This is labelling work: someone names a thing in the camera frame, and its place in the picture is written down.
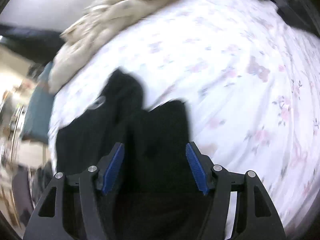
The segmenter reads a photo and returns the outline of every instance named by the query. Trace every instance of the crumpled beige cloth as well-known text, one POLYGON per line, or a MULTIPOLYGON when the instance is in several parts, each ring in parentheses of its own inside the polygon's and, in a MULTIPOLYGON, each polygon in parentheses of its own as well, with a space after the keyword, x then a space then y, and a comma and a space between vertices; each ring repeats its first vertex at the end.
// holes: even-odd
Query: crumpled beige cloth
POLYGON ((66 43, 54 58, 49 92, 56 94, 119 31, 174 0, 95 0, 85 15, 66 29, 66 43))

